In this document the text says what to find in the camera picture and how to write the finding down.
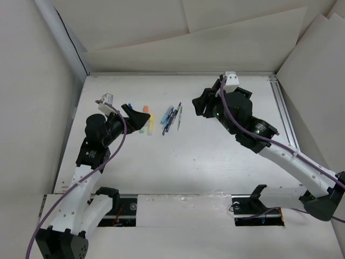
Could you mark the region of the green highlighter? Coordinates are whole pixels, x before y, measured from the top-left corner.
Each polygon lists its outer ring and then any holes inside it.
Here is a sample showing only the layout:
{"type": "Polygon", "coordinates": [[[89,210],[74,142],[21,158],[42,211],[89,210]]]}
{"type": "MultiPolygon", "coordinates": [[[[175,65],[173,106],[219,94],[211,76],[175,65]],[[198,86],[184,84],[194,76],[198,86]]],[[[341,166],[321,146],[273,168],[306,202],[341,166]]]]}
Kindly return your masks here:
{"type": "Polygon", "coordinates": [[[143,126],[140,130],[139,133],[145,133],[146,132],[147,127],[143,126]]]}

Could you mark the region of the yellow highlighter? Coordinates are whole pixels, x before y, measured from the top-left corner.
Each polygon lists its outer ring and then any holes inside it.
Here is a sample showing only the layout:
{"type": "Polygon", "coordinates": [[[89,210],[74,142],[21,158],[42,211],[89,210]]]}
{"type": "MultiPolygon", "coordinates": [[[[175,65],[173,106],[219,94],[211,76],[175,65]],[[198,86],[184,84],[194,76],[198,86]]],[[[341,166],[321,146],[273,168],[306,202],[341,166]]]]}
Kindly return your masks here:
{"type": "Polygon", "coordinates": [[[154,131],[154,123],[155,123],[155,116],[153,114],[150,115],[149,123],[148,123],[148,135],[152,135],[154,131]]]}

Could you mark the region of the green white pen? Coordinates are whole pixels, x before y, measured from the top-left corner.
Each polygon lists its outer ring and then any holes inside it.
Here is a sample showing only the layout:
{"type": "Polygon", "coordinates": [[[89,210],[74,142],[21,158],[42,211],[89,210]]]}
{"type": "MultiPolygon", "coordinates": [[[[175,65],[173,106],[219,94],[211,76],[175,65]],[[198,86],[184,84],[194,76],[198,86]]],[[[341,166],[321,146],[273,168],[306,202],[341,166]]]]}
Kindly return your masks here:
{"type": "Polygon", "coordinates": [[[180,130],[180,126],[181,126],[182,112],[183,112],[183,106],[181,106],[179,114],[178,114],[178,124],[177,124],[178,131],[180,130]]]}

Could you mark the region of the light blue pen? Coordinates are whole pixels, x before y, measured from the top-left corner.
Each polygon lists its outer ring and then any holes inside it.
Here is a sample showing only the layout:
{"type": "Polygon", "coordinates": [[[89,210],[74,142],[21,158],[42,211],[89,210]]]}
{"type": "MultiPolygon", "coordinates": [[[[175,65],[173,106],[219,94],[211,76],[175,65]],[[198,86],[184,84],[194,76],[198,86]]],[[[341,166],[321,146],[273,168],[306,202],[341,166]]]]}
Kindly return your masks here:
{"type": "Polygon", "coordinates": [[[165,124],[167,122],[168,116],[169,116],[170,112],[173,110],[173,108],[174,108],[173,105],[170,105],[168,107],[167,111],[165,112],[163,118],[160,121],[161,125],[163,125],[163,124],[165,124]]]}

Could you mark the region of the dark blue pen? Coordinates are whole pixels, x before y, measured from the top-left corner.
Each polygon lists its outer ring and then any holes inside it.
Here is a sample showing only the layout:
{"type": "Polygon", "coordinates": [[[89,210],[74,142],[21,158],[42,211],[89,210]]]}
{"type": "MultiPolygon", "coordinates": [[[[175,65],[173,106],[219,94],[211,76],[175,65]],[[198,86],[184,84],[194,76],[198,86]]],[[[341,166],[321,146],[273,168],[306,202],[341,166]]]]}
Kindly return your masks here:
{"type": "Polygon", "coordinates": [[[172,108],[168,117],[167,117],[167,122],[163,128],[163,132],[162,132],[162,135],[165,135],[166,133],[168,133],[171,125],[174,123],[175,119],[176,119],[176,116],[177,116],[177,113],[178,111],[180,110],[181,108],[181,104],[182,103],[179,103],[178,106],[176,108],[172,108]]]}

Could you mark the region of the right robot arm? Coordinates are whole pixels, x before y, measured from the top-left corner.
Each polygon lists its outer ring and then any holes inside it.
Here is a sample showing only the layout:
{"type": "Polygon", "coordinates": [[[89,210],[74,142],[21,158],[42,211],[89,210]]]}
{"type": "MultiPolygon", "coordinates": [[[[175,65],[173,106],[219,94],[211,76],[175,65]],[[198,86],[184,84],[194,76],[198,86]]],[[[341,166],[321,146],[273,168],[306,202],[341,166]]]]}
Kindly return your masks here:
{"type": "Polygon", "coordinates": [[[216,118],[236,141],[270,160],[300,182],[296,188],[258,185],[246,198],[249,219],[278,208],[304,210],[321,221],[330,221],[344,195],[344,172],[328,170],[279,138],[278,130],[252,114],[252,93],[235,84],[226,92],[229,78],[221,77],[192,100],[197,116],[216,118]]]}

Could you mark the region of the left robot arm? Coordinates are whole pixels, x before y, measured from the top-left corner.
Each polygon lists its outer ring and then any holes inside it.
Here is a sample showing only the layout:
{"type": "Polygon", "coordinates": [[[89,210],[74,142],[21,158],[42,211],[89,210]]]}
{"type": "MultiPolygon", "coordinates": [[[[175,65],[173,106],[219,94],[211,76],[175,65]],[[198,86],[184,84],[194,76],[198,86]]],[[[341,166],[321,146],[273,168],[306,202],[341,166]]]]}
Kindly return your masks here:
{"type": "Polygon", "coordinates": [[[85,258],[89,241],[102,218],[120,209],[117,189],[101,187],[93,192],[105,166],[114,157],[110,144],[118,137],[139,131],[150,119],[148,113],[133,110],[127,104],[121,107],[127,114],[105,101],[97,101],[99,114],[86,119],[85,138],[75,162],[76,168],[68,190],[46,213],[38,225],[31,243],[37,243],[43,258],[85,258]],[[58,208],[49,226],[43,222],[58,208]]]}

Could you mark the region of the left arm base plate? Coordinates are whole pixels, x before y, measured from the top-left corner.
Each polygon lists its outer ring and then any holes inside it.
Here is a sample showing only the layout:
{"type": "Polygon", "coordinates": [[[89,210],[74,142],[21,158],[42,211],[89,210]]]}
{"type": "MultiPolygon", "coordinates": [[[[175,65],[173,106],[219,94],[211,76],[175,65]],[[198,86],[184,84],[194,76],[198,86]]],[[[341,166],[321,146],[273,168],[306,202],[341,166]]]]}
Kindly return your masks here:
{"type": "Polygon", "coordinates": [[[135,194],[121,194],[118,208],[108,212],[98,227],[135,227],[137,197],[135,194]]]}

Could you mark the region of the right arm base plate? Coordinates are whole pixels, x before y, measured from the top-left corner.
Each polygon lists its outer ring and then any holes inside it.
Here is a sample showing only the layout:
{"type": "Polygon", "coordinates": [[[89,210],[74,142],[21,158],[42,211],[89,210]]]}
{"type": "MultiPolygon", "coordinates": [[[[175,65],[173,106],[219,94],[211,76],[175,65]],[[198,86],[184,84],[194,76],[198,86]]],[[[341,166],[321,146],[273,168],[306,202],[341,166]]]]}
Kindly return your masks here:
{"type": "Polygon", "coordinates": [[[229,212],[233,214],[236,227],[284,227],[284,217],[279,207],[267,208],[250,195],[232,195],[229,212]]]}

